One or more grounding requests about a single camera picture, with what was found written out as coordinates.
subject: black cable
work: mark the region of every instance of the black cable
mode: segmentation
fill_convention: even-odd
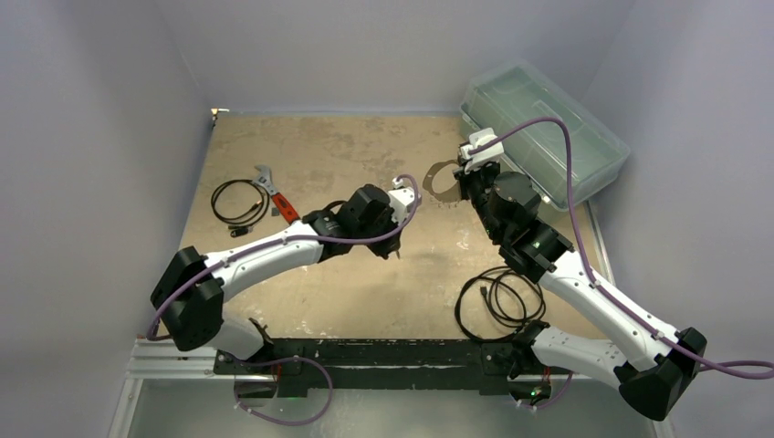
[[[524,302],[524,298],[522,298],[513,287],[505,284],[505,282],[503,281],[505,278],[509,276],[514,276],[516,278],[523,280],[525,283],[529,285],[529,287],[532,288],[532,291],[540,299],[540,304],[538,305],[538,309],[535,310],[535,312],[532,313],[531,315],[527,314],[527,304]],[[501,338],[484,339],[475,335],[472,331],[467,329],[465,325],[462,323],[462,317],[460,315],[461,309],[462,309],[462,297],[465,296],[465,293],[468,291],[468,289],[470,289],[475,283],[478,283],[478,282],[489,283],[489,287],[480,288],[481,296],[484,299],[484,303],[486,304],[486,309],[489,311],[489,314],[492,315],[495,321],[497,321],[497,323],[499,323],[500,325],[507,327],[509,329],[514,329],[513,333],[510,333]],[[519,306],[521,307],[521,318],[510,316],[500,305],[499,293],[503,289],[505,289],[512,297],[514,297],[518,301]],[[479,343],[509,342],[513,339],[516,333],[519,333],[529,322],[534,320],[540,320],[545,315],[546,315],[546,299],[543,297],[542,287],[540,287],[540,285],[536,285],[530,282],[523,276],[518,275],[507,266],[492,267],[482,272],[481,274],[467,280],[465,284],[462,286],[462,289],[460,289],[460,295],[457,298],[457,302],[455,304],[455,319],[457,321],[457,325],[462,330],[462,332],[465,333],[465,336]]]
[[[253,205],[250,206],[250,208],[237,216],[229,217],[224,216],[220,214],[217,211],[217,200],[220,198],[220,195],[223,193],[225,189],[228,187],[231,187],[234,184],[237,183],[243,183],[247,184],[250,187],[254,188],[258,195],[260,196],[260,199],[256,201]],[[246,235],[250,231],[252,231],[252,228],[255,224],[260,222],[261,219],[264,218],[268,211],[268,205],[269,205],[269,195],[265,188],[253,184],[250,180],[229,180],[226,181],[219,186],[215,188],[213,191],[212,196],[210,196],[210,207],[213,209],[213,214],[215,217],[218,218],[221,222],[228,225],[228,228],[231,230],[231,236],[232,237],[238,237],[240,235]]]
[[[342,205],[344,203],[346,203],[346,201],[342,201],[342,200],[333,201],[332,203],[329,203],[328,205],[322,207],[322,209],[330,211],[331,208],[338,207],[339,205]]]

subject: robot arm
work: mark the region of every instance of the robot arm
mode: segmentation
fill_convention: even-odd
[[[678,332],[595,272],[599,283],[592,284],[571,242],[538,219],[541,199],[527,175],[500,171],[502,143],[471,153],[495,138],[492,130],[483,130],[460,147],[455,178],[463,199],[471,201],[506,265],[570,303],[609,338],[585,339],[535,321],[514,337],[511,377],[535,365],[577,371],[617,388],[635,410],[662,420],[699,365],[652,337],[596,287],[603,286],[664,338],[699,356],[706,339],[693,328]]]
[[[413,188],[403,187],[402,181],[393,180],[393,187],[394,190],[385,192],[366,184],[336,213],[329,208],[316,210],[285,230],[247,245],[204,255],[192,246],[178,251],[151,295],[157,309],[186,281],[205,269],[212,272],[176,298],[162,314],[175,346],[180,351],[210,346],[241,360],[254,357],[271,343],[271,338],[257,321],[225,313],[223,304],[289,269],[349,253],[352,244],[340,239],[368,239],[395,230],[408,219],[417,199]],[[318,236],[325,242],[301,236]],[[276,241],[284,244],[269,244]],[[386,259],[400,244],[397,233],[367,246]],[[232,256],[239,254],[246,255],[232,260]]]

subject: wooden work surface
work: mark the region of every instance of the wooden work surface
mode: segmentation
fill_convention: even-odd
[[[438,162],[453,160],[462,139],[455,117],[264,117],[225,116],[214,128],[181,247],[220,251],[272,235],[288,226],[267,214],[251,234],[232,238],[210,210],[210,195],[226,180],[253,179],[256,164],[271,167],[275,186],[302,216],[338,199],[349,199],[365,183],[388,189],[410,173],[422,184]],[[433,189],[454,186],[450,164],[433,178]],[[218,203],[223,214],[240,214],[256,201],[247,186],[233,186]],[[273,337],[459,339],[454,305],[472,276],[503,265],[469,202],[442,202],[427,191],[417,215],[403,231],[401,259],[382,260],[365,247],[322,264],[285,272],[250,287],[226,304],[227,311],[268,324]],[[578,208],[582,236],[598,260],[591,220]],[[565,216],[551,223],[572,238]],[[530,311],[538,301],[529,287],[511,283]],[[546,293],[545,320],[570,333],[604,336],[575,309]],[[519,314],[505,299],[506,309]],[[479,336],[507,330],[486,311],[478,287],[463,300],[463,321]]]

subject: white wall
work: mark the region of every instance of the white wall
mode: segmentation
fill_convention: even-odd
[[[600,196],[621,288],[713,360],[774,359],[774,4],[640,0],[584,99],[632,146]],[[681,437],[769,437],[771,381],[700,375]]]
[[[0,435],[105,436],[208,109],[152,0],[0,1]]]
[[[633,0],[158,0],[213,107],[456,110],[521,56],[578,99]]]

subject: transparent box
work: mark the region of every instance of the transparent box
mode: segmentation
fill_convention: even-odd
[[[460,133],[492,128],[499,135],[540,116],[564,120],[572,142],[575,204],[615,181],[629,146],[582,105],[530,64],[519,61],[471,79],[460,106]],[[503,141],[506,156],[559,210],[568,210],[564,136],[553,123],[538,123]]]

